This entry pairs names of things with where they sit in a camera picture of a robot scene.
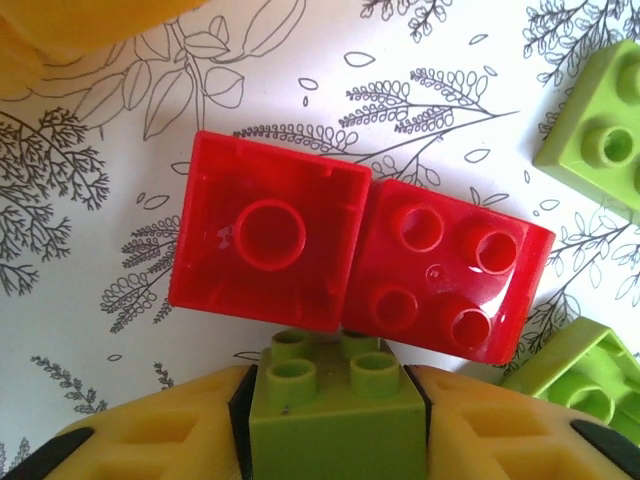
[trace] yellow plastic piece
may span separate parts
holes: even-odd
[[[205,0],[1,0],[0,16],[55,61],[132,37]]]
[[[65,428],[95,433],[47,480],[240,480],[228,402],[236,366]]]
[[[411,370],[433,402],[429,480],[630,478],[569,424],[601,424],[593,417],[437,368]]]
[[[43,71],[44,66],[35,49],[0,18],[0,97],[35,84]]]

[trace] patterned background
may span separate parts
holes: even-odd
[[[166,301],[197,129],[369,165],[558,235],[513,361],[576,315],[640,351],[640,228],[531,166],[640,0],[214,0],[0,101],[0,476],[88,415],[255,360],[280,327]]]

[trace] toy brick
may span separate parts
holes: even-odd
[[[248,371],[230,367],[80,420],[42,447],[43,461],[19,467],[29,475],[7,478],[45,478],[51,467],[47,480],[239,479],[229,402]],[[63,441],[75,448],[47,465]]]
[[[554,238],[395,180],[375,184],[342,324],[478,362],[508,362]]]
[[[625,40],[588,60],[534,165],[640,221],[640,46]]]
[[[626,472],[637,471],[640,451],[587,414],[437,368],[410,369],[433,402],[429,480],[636,479]],[[601,453],[576,421],[604,427],[609,446]],[[616,446],[630,455],[619,458]]]
[[[425,402],[376,338],[276,335],[249,425],[255,480],[425,478]]]
[[[640,365],[609,327],[578,318],[502,385],[586,412],[640,446]]]
[[[368,168],[200,132],[169,300],[334,332]]]

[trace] red duplo brick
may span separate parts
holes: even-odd
[[[404,183],[369,193],[344,328],[484,363],[511,360],[555,235]]]
[[[337,330],[370,182],[366,167],[198,133],[170,303]]]

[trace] lime green brick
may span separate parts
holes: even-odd
[[[601,202],[613,198],[640,224],[640,46],[631,40],[588,60],[533,163]]]
[[[640,446],[640,365],[593,320],[560,330],[502,386],[591,414]]]
[[[255,480],[425,478],[425,401],[377,338],[274,336],[249,427]]]

